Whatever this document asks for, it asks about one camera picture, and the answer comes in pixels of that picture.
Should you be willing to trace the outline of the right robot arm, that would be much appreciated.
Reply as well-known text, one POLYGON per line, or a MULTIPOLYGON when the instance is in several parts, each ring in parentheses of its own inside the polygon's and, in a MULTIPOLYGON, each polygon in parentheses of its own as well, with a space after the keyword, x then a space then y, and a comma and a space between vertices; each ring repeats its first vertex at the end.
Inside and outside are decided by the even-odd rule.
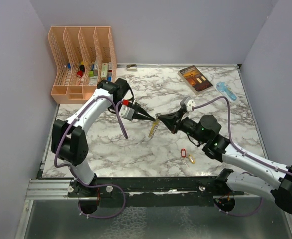
POLYGON ((234 165, 250 173, 248 176, 223 170, 215 182, 221 195, 242 191, 268 198, 283 211, 292 214, 292 164, 279 164, 245 151, 220 135, 221 125, 213 115, 204 115, 195 122, 182 113, 160 115, 158 119, 175 134, 181 131, 204 145, 203 152, 211 159, 234 165))

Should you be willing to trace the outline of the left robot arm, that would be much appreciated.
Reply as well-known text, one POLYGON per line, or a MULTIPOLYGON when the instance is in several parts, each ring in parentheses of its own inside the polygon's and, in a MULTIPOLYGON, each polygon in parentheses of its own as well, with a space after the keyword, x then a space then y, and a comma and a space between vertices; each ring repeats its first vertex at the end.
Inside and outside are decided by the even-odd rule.
POLYGON ((155 121, 134 97, 125 99, 128 92, 132 92, 132 88, 123 78, 115 82, 102 80, 79 110, 66 120, 58 119, 53 123, 51 151, 55 155, 54 166, 68 167, 75 180, 80 182, 80 192, 87 197, 96 192, 97 185, 94 182, 96 174, 87 161, 89 147, 86 134, 98 117, 106 110, 114 113, 125 138, 128 134, 123 119, 155 121))

